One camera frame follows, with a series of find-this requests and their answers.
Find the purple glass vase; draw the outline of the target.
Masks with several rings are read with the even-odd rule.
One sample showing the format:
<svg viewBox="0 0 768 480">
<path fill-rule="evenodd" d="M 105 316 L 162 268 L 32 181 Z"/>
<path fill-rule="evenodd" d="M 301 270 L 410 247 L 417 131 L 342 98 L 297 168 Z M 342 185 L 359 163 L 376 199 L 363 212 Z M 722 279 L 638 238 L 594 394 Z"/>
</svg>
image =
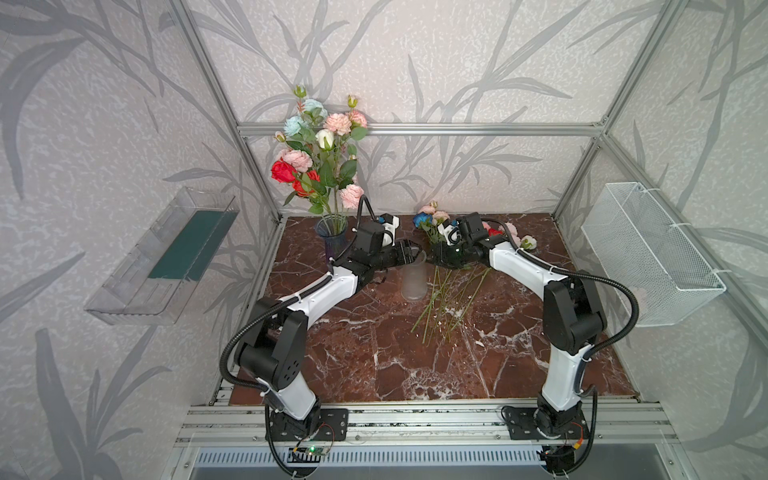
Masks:
<svg viewBox="0 0 768 480">
<path fill-rule="evenodd" d="M 341 214 L 322 216 L 315 225 L 315 232 L 324 245 L 325 261 L 337 259 L 348 245 L 348 217 Z"/>
</svg>

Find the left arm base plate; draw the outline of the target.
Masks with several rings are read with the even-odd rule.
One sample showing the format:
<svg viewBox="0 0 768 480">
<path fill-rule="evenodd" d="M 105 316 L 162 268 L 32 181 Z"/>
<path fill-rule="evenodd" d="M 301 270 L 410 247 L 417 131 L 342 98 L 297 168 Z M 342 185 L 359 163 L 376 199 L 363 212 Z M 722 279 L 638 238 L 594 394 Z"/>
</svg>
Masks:
<svg viewBox="0 0 768 480">
<path fill-rule="evenodd" d="M 306 438 L 343 441 L 349 426 L 349 410 L 321 407 L 311 411 L 304 420 L 270 411 L 266 423 L 273 441 L 288 442 Z"/>
</svg>

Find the clear frosted glass vase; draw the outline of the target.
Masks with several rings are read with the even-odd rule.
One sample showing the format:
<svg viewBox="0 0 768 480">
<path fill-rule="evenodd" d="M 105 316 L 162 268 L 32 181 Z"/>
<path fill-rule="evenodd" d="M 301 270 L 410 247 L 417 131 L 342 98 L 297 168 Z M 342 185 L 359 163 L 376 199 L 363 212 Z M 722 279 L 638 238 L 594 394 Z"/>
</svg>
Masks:
<svg viewBox="0 0 768 480">
<path fill-rule="evenodd" d="M 414 260 L 402 268 L 401 295 L 407 301 L 421 300 L 427 293 L 426 253 L 419 250 Z"/>
</svg>

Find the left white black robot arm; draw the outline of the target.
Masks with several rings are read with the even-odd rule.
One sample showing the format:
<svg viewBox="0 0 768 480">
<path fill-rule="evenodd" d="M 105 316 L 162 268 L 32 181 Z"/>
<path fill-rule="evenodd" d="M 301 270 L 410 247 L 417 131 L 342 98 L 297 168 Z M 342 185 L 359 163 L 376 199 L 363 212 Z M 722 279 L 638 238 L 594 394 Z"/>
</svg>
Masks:
<svg viewBox="0 0 768 480">
<path fill-rule="evenodd" d="M 337 304 L 370 284 L 375 275 L 415 261 L 417 245 L 398 239 L 400 219 L 376 215 L 363 196 L 351 242 L 331 258 L 316 281 L 279 300 L 261 299 L 253 317 L 219 357 L 223 380 L 260 391 L 264 403 L 297 422 L 317 416 L 320 401 L 302 375 L 309 330 Z"/>
</svg>

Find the red rose stem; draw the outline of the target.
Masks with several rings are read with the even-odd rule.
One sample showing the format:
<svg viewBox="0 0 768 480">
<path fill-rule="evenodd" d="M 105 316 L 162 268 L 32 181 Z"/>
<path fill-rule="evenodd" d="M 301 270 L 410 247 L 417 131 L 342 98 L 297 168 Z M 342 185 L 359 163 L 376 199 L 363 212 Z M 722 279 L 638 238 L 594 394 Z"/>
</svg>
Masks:
<svg viewBox="0 0 768 480">
<path fill-rule="evenodd" d="M 330 187 L 323 184 L 319 173 L 310 170 L 306 173 L 296 174 L 292 184 L 295 194 L 309 201 L 309 212 L 316 215 L 331 214 Z"/>
<path fill-rule="evenodd" d="M 284 160 L 277 160 L 271 167 L 271 176 L 274 180 L 281 184 L 289 184 L 292 191 L 286 197 L 283 205 L 289 205 L 295 198 L 301 198 L 297 196 L 293 190 L 292 184 L 296 178 L 296 174 L 301 174 L 294 166 L 291 166 Z"/>
</svg>

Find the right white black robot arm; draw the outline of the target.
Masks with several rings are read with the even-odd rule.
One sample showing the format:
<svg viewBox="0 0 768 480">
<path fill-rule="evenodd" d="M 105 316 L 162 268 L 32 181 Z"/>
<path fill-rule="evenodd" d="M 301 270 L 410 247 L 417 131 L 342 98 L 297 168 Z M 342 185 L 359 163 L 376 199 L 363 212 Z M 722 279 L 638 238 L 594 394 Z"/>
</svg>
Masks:
<svg viewBox="0 0 768 480">
<path fill-rule="evenodd" d="M 519 238 L 510 226 L 472 213 L 454 220 L 434 214 L 438 234 L 432 246 L 434 263 L 463 268 L 480 263 L 528 288 L 543 305 L 542 332 L 550 343 L 544 385 L 534 409 L 504 408 L 510 436 L 559 439 L 582 422 L 582 398 L 597 396 L 582 388 L 587 364 L 601 350 L 625 338 L 637 325 L 639 302 L 632 290 L 610 278 L 556 267 L 533 255 L 533 240 Z M 622 294 L 630 305 L 629 319 L 606 339 L 601 335 L 607 319 L 597 286 L 603 284 Z"/>
</svg>

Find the blue rose stem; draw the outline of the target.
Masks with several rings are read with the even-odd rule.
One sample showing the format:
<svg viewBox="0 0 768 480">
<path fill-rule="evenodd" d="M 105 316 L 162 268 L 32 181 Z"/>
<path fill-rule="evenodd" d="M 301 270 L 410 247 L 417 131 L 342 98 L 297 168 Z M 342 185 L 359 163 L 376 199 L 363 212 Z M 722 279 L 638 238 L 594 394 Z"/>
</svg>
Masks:
<svg viewBox="0 0 768 480">
<path fill-rule="evenodd" d="M 440 243 L 444 239 L 443 234 L 439 231 L 443 222 L 443 219 L 436 218 L 434 214 L 426 212 L 418 213 L 413 219 L 414 226 L 426 234 L 430 243 Z"/>
</svg>

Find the light blue flower stem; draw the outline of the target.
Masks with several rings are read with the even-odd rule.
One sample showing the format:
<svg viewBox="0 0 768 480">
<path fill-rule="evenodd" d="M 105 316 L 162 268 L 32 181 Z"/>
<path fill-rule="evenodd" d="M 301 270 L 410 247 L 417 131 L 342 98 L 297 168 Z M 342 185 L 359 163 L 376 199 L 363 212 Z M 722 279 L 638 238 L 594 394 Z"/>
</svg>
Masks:
<svg viewBox="0 0 768 480">
<path fill-rule="evenodd" d="M 308 96 L 303 85 L 295 85 L 292 93 L 296 100 L 296 112 L 284 121 L 281 142 L 307 151 L 316 149 L 317 134 L 328 112 L 320 101 Z"/>
</svg>

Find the small pink flower stem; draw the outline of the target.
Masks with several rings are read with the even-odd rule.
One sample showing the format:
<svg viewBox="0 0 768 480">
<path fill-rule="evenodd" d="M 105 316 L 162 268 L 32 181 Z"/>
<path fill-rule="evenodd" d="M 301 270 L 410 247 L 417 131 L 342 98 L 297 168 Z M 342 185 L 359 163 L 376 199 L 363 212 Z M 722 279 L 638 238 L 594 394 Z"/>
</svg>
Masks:
<svg viewBox="0 0 768 480">
<path fill-rule="evenodd" d="M 344 177 L 338 186 L 331 188 L 331 212 L 341 214 L 342 212 L 357 209 L 364 194 L 365 191 L 359 185 L 357 174 L 351 177 Z"/>
</svg>

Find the pink carnation tall stem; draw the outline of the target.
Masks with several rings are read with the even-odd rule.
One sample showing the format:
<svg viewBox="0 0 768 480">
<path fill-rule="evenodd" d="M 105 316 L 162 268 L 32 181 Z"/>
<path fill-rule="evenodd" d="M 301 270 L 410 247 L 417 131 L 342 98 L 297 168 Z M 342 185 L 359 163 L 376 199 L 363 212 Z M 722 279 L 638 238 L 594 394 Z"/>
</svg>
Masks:
<svg viewBox="0 0 768 480">
<path fill-rule="evenodd" d="M 358 143 L 368 133 L 368 119 L 358 109 L 359 99 L 347 97 L 347 110 L 330 113 L 317 134 L 315 159 L 327 161 L 335 177 L 335 187 L 344 177 L 358 175 Z"/>
</svg>

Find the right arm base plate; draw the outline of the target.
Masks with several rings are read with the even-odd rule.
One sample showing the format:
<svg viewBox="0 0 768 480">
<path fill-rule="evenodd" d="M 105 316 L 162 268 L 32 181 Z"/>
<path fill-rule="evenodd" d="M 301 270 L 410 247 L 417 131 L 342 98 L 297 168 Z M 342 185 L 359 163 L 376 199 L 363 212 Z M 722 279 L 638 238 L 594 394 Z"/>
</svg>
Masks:
<svg viewBox="0 0 768 480">
<path fill-rule="evenodd" d="M 581 403 L 566 411 L 504 406 L 501 416 L 512 440 L 584 441 L 590 434 Z"/>
</svg>

